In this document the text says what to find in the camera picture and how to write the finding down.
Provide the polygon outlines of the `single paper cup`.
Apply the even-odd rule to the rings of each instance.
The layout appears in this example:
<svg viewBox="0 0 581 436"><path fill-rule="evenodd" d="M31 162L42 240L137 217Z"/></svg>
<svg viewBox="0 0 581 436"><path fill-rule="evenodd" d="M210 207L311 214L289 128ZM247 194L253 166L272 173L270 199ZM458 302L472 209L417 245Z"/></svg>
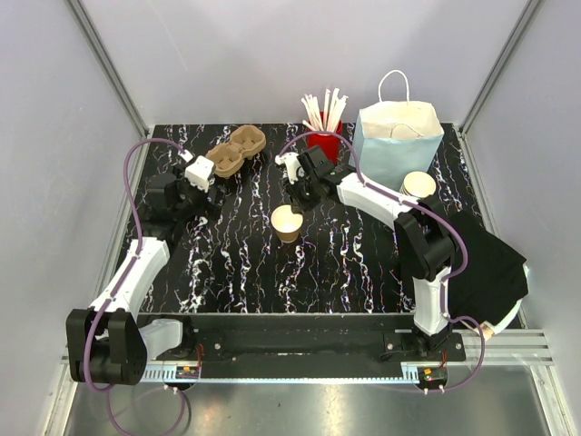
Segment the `single paper cup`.
<svg viewBox="0 0 581 436"><path fill-rule="evenodd" d="M284 204L272 212L271 225L283 243L293 243L299 236L303 216L294 213L289 204Z"/></svg>

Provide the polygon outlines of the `light blue paper bag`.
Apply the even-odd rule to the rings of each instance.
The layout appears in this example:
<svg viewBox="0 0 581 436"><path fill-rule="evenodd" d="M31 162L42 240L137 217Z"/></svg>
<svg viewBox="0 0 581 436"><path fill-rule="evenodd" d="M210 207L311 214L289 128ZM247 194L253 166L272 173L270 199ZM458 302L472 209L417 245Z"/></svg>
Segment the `light blue paper bag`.
<svg viewBox="0 0 581 436"><path fill-rule="evenodd" d="M405 98L389 100L378 84L378 101L359 110L352 145L359 168L369 179L397 191L408 173L426 172L444 130L433 104L410 98L409 79L397 69L387 72L403 78Z"/></svg>

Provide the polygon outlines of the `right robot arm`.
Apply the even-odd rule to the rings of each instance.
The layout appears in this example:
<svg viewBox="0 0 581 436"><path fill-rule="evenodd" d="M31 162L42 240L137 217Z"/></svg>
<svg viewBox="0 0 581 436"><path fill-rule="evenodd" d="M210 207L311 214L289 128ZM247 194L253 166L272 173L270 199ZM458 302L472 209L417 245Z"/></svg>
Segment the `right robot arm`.
<svg viewBox="0 0 581 436"><path fill-rule="evenodd" d="M373 183L351 165L334 164L315 146L275 157L294 213L324 200L355 208L387 225L395 236L402 289L413 291L413 352L423 360L442 353L452 332L448 320L448 275L458 244L439 200L414 200Z"/></svg>

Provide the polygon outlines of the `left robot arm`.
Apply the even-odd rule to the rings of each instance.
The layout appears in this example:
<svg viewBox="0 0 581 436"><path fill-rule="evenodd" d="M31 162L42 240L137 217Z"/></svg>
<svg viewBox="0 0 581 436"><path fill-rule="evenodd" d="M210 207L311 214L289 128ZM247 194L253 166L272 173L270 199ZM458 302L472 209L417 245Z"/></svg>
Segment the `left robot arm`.
<svg viewBox="0 0 581 436"><path fill-rule="evenodd" d="M175 253L187 223L219 217L224 189L214 176L191 167L159 173L146 185L138 210L140 233L102 293L65 322L70 373L74 381L103 390L135 385L146 365L168 352L178 360L195 351L196 338L182 322L162 319L138 326L138 313L158 273Z"/></svg>

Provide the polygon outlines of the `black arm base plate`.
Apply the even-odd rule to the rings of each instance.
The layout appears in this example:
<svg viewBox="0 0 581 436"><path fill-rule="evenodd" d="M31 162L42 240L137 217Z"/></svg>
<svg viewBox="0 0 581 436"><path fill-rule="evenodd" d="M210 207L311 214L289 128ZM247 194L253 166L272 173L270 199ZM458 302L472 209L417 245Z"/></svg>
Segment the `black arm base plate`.
<svg viewBox="0 0 581 436"><path fill-rule="evenodd" d="M409 314L175 314L182 345L149 362L168 383L414 384L419 369L467 360L451 332L419 352Z"/></svg>

